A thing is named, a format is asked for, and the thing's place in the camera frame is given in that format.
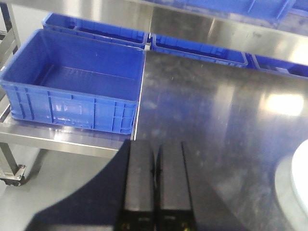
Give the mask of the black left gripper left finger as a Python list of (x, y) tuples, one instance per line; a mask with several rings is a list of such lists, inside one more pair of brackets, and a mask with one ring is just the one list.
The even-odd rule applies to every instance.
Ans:
[(148, 141), (131, 141), (124, 199), (117, 231), (153, 231), (155, 163)]

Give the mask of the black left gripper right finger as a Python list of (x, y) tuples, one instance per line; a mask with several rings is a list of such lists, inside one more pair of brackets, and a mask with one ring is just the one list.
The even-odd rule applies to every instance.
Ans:
[(196, 230), (181, 143), (163, 143), (156, 160), (156, 229)]

